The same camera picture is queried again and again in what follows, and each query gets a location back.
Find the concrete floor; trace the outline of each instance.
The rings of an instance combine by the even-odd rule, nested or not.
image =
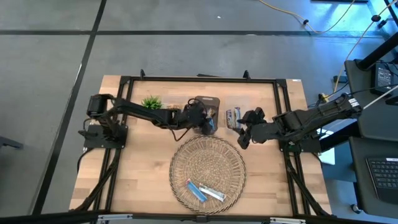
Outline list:
[[[310,20],[317,30],[330,27],[347,4],[268,0]],[[2,0],[0,30],[91,30],[101,0]],[[379,12],[382,1],[372,1]],[[83,138],[77,133],[90,95],[103,75],[299,78],[308,104],[319,92],[331,93],[357,37],[370,23],[369,6],[355,4],[333,29],[334,37],[303,35],[97,35],[50,186],[44,213],[68,210]],[[389,22],[384,31],[396,26]],[[99,30],[271,30],[303,31],[290,15],[255,0],[108,0]],[[379,31],[373,25],[371,31]],[[61,122],[78,73],[88,35],[0,35],[0,136],[25,145],[0,150],[0,216],[25,215]],[[384,39],[365,37],[350,58],[367,56]],[[357,215],[352,184],[327,180],[332,211],[338,217],[394,223]]]

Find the wooden table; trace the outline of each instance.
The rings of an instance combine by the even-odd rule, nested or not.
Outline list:
[[[100,93],[117,95],[120,76],[106,75]],[[292,110],[307,109],[301,80],[287,80]],[[284,105],[282,89],[280,101]],[[277,115],[271,84],[135,81],[131,101],[141,103],[149,96],[160,96],[163,104],[184,105],[197,95],[215,96],[221,101],[218,130],[215,136],[233,144],[241,153],[247,169],[247,182],[241,198],[229,210],[219,215],[291,216],[286,171],[278,142],[251,144],[240,149],[238,135],[226,128],[225,111],[235,106],[241,113],[260,106],[266,120]],[[169,130],[157,128],[148,121],[128,117],[129,132],[122,150],[112,201],[112,212],[191,214],[174,197],[169,184],[170,160],[179,145],[194,136],[193,131],[175,142]],[[177,131],[180,136],[184,130]],[[93,190],[100,176],[104,149],[94,149],[82,160],[70,208],[79,206]],[[309,153],[301,154],[305,183],[317,202],[331,212],[320,163]],[[100,208],[104,208],[107,186],[103,190]],[[303,213],[300,191],[295,186],[298,208]]]

